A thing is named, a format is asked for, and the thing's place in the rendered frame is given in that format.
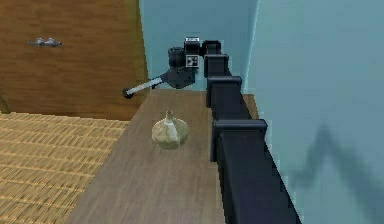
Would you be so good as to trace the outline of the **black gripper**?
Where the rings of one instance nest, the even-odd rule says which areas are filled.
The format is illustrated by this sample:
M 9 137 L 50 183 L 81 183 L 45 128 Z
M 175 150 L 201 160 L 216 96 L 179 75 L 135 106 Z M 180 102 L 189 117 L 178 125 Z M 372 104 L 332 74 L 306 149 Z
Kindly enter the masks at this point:
M 195 83 L 196 71 L 186 67 L 186 57 L 182 47 L 172 47 L 168 49 L 169 69 L 161 75 L 136 87 L 124 88 L 122 95 L 126 99 L 131 99 L 136 92 L 146 88 L 155 88 L 162 82 L 167 83 L 175 89 L 183 89 Z

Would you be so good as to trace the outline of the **pale round vase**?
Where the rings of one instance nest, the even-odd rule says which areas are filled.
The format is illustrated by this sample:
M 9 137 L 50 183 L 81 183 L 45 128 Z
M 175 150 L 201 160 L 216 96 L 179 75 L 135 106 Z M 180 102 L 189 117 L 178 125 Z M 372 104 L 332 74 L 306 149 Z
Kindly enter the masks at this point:
M 152 140 L 162 149 L 177 150 L 182 147 L 189 135 L 188 124 L 167 111 L 165 118 L 156 122 L 152 128 Z

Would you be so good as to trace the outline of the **brown wooden table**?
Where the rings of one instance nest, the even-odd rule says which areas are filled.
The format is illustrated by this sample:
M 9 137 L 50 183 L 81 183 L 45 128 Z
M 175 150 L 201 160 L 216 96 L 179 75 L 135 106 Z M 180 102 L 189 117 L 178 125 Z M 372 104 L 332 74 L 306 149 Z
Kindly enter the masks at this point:
M 153 125 L 168 111 L 190 127 L 178 150 L 152 141 Z M 151 91 L 65 224 L 225 224 L 210 139 L 203 92 Z

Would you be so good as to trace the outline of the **brown wooden door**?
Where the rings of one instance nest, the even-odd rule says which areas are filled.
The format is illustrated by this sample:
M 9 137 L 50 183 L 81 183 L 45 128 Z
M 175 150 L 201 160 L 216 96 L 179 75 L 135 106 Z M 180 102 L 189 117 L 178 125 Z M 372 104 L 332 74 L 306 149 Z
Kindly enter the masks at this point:
M 30 46 L 53 38 L 58 47 Z M 139 0 L 0 0 L 0 96 L 13 112 L 131 119 L 147 80 Z

